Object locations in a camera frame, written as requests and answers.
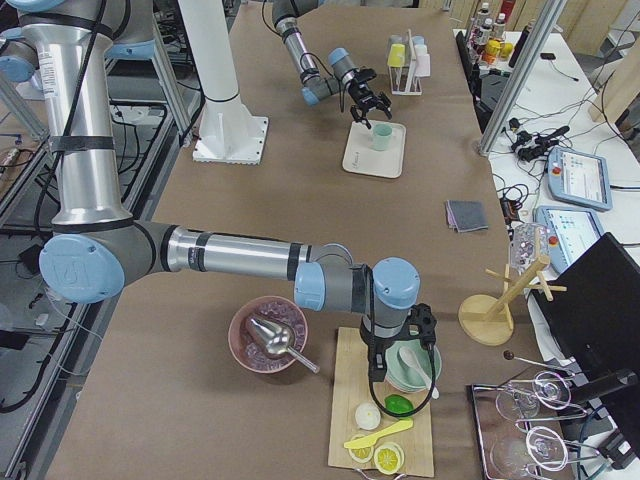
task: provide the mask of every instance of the pink bowl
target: pink bowl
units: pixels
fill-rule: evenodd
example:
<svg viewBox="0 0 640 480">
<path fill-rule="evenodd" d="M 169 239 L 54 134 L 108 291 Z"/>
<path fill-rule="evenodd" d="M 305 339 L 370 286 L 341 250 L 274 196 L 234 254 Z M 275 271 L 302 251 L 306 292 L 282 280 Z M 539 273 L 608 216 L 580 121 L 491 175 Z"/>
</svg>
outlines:
<svg viewBox="0 0 640 480">
<path fill-rule="evenodd" d="M 257 373 L 276 373 L 295 362 L 291 355 L 271 359 L 256 345 L 247 332 L 245 321 L 253 313 L 278 320 L 289 325 L 295 334 L 293 347 L 299 352 L 307 343 L 307 319 L 302 310 L 284 297 L 259 297 L 245 304 L 231 319 L 229 325 L 229 348 L 236 361 L 244 368 Z"/>
</svg>

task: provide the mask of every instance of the wooden cutting board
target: wooden cutting board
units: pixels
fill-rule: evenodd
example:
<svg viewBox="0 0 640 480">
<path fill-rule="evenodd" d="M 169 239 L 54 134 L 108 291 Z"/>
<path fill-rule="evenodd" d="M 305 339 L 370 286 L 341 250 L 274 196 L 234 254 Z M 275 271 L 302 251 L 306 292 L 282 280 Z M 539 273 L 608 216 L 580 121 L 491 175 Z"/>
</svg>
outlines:
<svg viewBox="0 0 640 480">
<path fill-rule="evenodd" d="M 392 393 L 402 394 L 414 405 L 418 405 L 426 392 L 406 394 L 398 392 L 386 382 L 376 383 L 375 391 L 381 402 Z M 370 402 L 367 381 L 367 347 L 360 339 L 356 328 L 338 329 L 336 349 L 335 381 L 333 385 L 333 406 L 331 409 L 331 432 L 329 437 L 329 466 L 342 468 L 375 468 L 373 461 L 366 464 L 355 462 L 342 446 L 356 433 L 371 433 L 358 429 L 355 411 L 362 402 Z M 376 429 L 395 423 L 395 419 L 382 415 L 382 422 Z M 433 441 L 431 438 L 431 409 L 427 405 L 413 417 L 413 428 L 395 433 L 378 440 L 398 443 L 405 452 L 405 463 L 400 472 L 419 477 L 433 477 Z"/>
</svg>

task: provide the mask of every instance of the wooden mug stand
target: wooden mug stand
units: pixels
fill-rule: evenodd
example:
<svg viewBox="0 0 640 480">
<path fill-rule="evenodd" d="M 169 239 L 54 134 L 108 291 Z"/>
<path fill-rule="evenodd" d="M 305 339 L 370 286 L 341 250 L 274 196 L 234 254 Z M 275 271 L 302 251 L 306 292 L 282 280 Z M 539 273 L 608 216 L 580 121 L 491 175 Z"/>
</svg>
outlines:
<svg viewBox="0 0 640 480">
<path fill-rule="evenodd" d="M 492 277 L 504 281 L 503 293 L 500 298 L 490 295 L 472 295 L 462 302 L 458 310 L 458 320 L 465 333 L 475 341 L 492 347 L 502 345 L 509 340 L 513 335 L 513 317 L 509 310 L 509 303 L 525 288 L 542 290 L 549 301 L 553 300 L 552 291 L 567 290 L 566 287 L 547 284 L 542 270 L 549 266 L 550 262 L 548 255 L 540 255 L 516 280 L 509 278 L 509 265 L 505 269 L 504 276 L 486 270 Z M 540 284 L 531 284 L 530 282 L 536 277 Z"/>
</svg>

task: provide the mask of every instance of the white spoon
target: white spoon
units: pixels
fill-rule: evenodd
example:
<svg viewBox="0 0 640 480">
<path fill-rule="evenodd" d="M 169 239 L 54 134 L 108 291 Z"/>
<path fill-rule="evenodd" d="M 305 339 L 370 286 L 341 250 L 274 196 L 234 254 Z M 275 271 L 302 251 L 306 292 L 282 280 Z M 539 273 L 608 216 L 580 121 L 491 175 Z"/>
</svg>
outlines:
<svg viewBox="0 0 640 480">
<path fill-rule="evenodd" d="M 422 377 L 424 380 L 424 384 L 427 387 L 427 391 L 431 388 L 431 377 L 422 369 L 422 365 L 418 361 L 418 357 L 416 356 L 416 352 L 411 350 L 409 347 L 400 347 L 398 349 L 398 354 L 400 355 L 400 359 L 407 365 L 409 368 L 413 368 L 418 375 Z M 438 391 L 438 387 L 433 389 L 433 393 L 431 394 L 431 398 L 434 400 L 440 397 L 440 392 Z"/>
</svg>

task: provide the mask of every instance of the white tray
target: white tray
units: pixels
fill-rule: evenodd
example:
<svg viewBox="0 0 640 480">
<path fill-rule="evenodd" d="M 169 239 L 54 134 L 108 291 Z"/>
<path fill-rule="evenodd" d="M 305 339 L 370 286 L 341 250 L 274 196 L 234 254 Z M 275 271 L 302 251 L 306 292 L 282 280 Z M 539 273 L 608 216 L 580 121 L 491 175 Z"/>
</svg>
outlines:
<svg viewBox="0 0 640 480">
<path fill-rule="evenodd" d="M 407 129 L 399 123 L 371 120 L 372 129 L 378 123 L 386 123 L 392 128 L 389 148 L 384 152 L 373 150 L 371 148 L 372 130 L 367 129 L 361 123 L 353 122 L 342 159 L 342 168 L 351 173 L 398 178 L 402 173 L 404 139 Z"/>
</svg>

